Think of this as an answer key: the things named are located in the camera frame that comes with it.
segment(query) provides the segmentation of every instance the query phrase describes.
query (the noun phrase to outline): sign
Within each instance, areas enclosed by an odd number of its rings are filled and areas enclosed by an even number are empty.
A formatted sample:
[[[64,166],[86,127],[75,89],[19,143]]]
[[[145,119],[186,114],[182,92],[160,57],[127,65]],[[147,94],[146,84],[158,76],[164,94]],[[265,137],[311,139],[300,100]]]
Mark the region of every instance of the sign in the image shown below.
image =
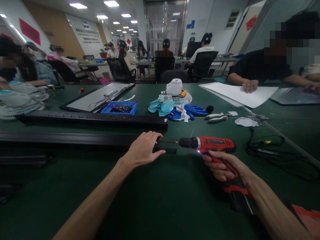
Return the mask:
[[[257,20],[257,15],[254,15],[254,16],[247,22],[247,31],[249,31],[249,30],[253,27],[253,25],[254,25],[254,23],[256,22],[256,20]]]
[[[33,27],[31,27],[28,23],[23,21],[21,18],[19,18],[20,21],[20,28],[24,35],[26,35],[28,38],[30,38],[32,41],[37,43],[41,46],[40,43],[40,33],[35,30]]]
[[[99,53],[101,52],[100,49],[103,49],[103,42],[97,24],[67,13],[65,15],[84,54],[94,55],[95,58],[100,58]]]

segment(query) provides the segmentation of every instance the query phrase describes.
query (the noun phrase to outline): black shirt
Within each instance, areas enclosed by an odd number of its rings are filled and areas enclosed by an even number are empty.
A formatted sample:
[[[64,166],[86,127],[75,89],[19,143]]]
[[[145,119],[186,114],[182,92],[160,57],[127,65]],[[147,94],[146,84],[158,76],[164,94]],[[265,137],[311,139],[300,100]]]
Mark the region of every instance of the black shirt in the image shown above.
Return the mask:
[[[229,75],[236,73],[242,78],[259,80],[277,80],[293,74],[286,56],[264,56],[264,49],[245,54],[232,68]]]

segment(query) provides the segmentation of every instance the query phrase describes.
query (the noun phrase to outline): hand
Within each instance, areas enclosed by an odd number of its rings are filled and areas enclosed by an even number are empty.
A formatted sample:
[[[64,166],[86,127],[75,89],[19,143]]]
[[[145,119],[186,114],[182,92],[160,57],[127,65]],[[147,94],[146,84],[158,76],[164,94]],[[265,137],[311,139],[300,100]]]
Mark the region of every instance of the hand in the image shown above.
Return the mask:
[[[160,155],[166,153],[165,150],[159,150],[152,153],[154,144],[158,137],[163,138],[161,133],[143,132],[130,146],[128,152],[120,158],[127,166],[135,167],[153,162]]]
[[[213,152],[209,151],[209,154],[213,157],[216,158],[223,158],[227,160],[232,167],[234,167],[240,177],[245,180],[246,178],[250,178],[251,175],[253,174],[252,171],[245,165],[243,162],[241,162],[236,156],[224,153],[224,152]],[[214,163],[212,161],[212,158],[208,155],[203,155],[202,159],[205,161],[205,165],[207,165],[211,172],[213,172],[213,175],[215,176],[216,179],[218,179],[221,182],[225,182],[227,178],[234,178],[234,175],[226,171],[226,165],[222,163]]]
[[[258,80],[246,79],[246,81],[242,84],[243,91],[245,91],[246,93],[254,92],[258,88],[258,83],[259,83]]]
[[[313,83],[305,88],[306,92],[320,94],[320,83]]]

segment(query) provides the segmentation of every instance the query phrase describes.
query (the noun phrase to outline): doorway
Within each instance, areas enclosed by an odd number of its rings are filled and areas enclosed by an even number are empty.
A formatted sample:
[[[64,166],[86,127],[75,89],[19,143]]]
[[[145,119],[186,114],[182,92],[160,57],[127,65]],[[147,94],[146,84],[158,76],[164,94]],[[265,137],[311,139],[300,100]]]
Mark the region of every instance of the doorway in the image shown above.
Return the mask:
[[[170,40],[170,51],[178,56],[182,50],[187,0],[148,2],[145,4],[147,21],[147,50],[155,56],[162,50],[162,42]]]

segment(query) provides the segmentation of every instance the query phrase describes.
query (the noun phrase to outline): red poster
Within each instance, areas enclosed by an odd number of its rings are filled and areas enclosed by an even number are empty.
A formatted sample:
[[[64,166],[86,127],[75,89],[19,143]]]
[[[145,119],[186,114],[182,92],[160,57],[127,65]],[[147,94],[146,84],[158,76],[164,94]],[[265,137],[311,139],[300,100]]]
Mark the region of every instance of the red poster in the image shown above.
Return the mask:
[[[22,33],[38,45],[41,45],[39,32],[35,30],[33,27],[31,27],[28,23],[23,21],[21,18],[19,18],[19,20]]]
[[[254,25],[254,23],[255,23],[256,20],[257,20],[257,15],[254,15],[254,16],[247,22],[247,31],[249,31],[249,30],[253,27],[253,25]]]

